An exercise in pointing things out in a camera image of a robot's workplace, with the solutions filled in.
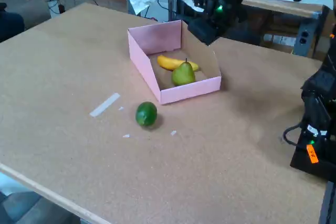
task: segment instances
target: pink box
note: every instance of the pink box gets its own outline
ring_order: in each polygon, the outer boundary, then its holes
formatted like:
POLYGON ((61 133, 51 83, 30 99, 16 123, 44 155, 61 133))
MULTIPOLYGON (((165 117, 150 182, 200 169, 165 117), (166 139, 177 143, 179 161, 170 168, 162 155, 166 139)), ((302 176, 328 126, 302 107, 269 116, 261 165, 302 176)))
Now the pink box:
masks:
POLYGON ((220 89, 222 79, 213 50, 201 43, 181 20, 128 29, 131 60, 161 104, 220 89), (197 63, 196 82, 174 87, 172 72, 157 63, 158 55, 197 63))

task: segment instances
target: orange tag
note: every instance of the orange tag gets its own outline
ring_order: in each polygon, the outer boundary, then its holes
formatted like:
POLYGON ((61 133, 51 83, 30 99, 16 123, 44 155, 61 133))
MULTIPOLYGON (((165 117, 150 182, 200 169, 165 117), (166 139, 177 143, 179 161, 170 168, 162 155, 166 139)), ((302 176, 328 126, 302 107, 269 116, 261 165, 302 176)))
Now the orange tag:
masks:
POLYGON ((308 155, 310 157, 310 161, 312 164, 319 162, 317 155, 315 153, 314 147, 311 144, 307 145, 307 152, 308 152, 308 155))

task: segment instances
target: yellow banana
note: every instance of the yellow banana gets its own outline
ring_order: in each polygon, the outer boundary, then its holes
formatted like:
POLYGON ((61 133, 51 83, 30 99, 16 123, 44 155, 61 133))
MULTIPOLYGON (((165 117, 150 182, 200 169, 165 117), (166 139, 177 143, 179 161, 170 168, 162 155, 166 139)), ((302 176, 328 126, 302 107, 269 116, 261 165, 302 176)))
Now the yellow banana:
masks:
MULTIPOLYGON (((168 58, 163 55, 160 55, 157 58, 158 58, 157 62, 160 65, 160 67, 168 69, 168 70, 174 70, 175 68, 179 67, 184 62, 184 60, 168 58)), ((197 71, 199 69, 199 66, 196 63, 193 63, 191 61, 188 61, 188 62, 191 64, 194 71, 197 71)))

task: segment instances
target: lime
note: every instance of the lime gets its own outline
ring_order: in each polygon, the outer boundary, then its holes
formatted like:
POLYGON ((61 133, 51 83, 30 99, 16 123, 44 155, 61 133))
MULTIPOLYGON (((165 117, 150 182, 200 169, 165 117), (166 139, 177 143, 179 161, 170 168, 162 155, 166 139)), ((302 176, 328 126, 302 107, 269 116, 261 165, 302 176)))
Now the lime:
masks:
POLYGON ((135 119, 140 126, 150 126, 157 117, 156 106, 152 102, 143 102, 139 105, 135 119))

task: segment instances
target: pear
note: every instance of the pear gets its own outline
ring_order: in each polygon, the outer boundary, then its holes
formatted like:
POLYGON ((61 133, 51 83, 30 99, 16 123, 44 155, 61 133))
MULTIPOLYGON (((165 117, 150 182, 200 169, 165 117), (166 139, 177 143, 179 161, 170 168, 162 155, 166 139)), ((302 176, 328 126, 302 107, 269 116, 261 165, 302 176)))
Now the pear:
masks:
POLYGON ((173 71, 172 81, 176 86, 181 86, 196 81, 193 67, 189 62, 187 62, 187 59, 185 59, 185 62, 173 71))

